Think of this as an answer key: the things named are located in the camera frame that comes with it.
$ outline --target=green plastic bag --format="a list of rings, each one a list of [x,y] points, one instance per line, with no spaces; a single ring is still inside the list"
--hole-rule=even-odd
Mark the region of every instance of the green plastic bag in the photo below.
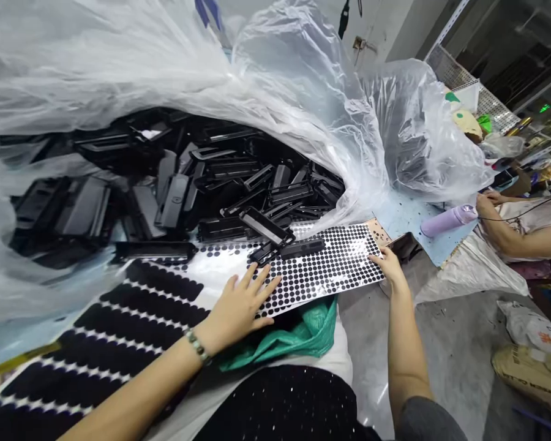
[[[232,371],[289,354],[324,355],[334,343],[337,296],[312,301],[275,320],[279,329],[267,326],[251,334],[217,360],[219,369]]]
[[[490,115],[487,113],[484,113],[478,118],[478,124],[487,133],[492,133],[492,120],[490,119]]]

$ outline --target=black adhesive dot sheet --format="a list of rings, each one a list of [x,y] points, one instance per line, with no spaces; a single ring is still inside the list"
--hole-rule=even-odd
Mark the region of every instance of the black adhesive dot sheet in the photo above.
[[[308,233],[312,225],[303,222],[291,227],[298,236]],[[318,236],[326,243],[321,252],[289,260],[277,256],[270,262],[272,268],[265,284],[278,275],[283,279],[262,305],[259,317],[275,317],[314,299],[384,279],[379,266],[367,258],[370,254],[380,255],[368,226],[333,227]],[[203,284],[202,294],[216,301],[228,278],[233,274],[242,277],[251,264],[249,256],[262,245],[261,241],[199,244],[200,252],[186,268],[174,266],[172,269]]]
[[[56,440],[209,314],[204,286],[171,268],[135,261],[59,337],[0,388],[0,440]],[[168,416],[185,396],[168,408]]]

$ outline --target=concrete floor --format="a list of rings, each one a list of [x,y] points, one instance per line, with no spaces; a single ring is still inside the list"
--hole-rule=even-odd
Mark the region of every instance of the concrete floor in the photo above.
[[[516,405],[539,412],[531,400],[495,377],[490,359],[511,343],[496,300],[521,296],[484,292],[416,307],[437,403],[457,420],[468,440],[533,440],[535,425],[513,412]],[[353,360],[353,389],[360,422],[382,439],[394,439],[388,399],[388,297],[378,285],[339,296],[339,308]]]

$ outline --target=purple water bottle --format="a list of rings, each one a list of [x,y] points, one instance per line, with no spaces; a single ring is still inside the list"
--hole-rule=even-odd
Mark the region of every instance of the purple water bottle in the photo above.
[[[477,218],[478,212],[473,205],[460,205],[425,220],[421,225],[421,231],[427,237],[435,237],[445,231],[469,224]]]

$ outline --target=bracelet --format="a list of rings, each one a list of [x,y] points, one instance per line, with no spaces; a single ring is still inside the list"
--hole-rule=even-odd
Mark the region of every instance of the bracelet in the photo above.
[[[194,350],[200,356],[202,363],[205,366],[208,366],[211,363],[212,358],[210,357],[210,355],[208,355],[206,349],[204,349],[204,347],[200,344],[198,338],[194,335],[194,331],[192,331],[192,329],[188,326],[186,327],[186,338],[191,343],[191,345],[194,346]]]

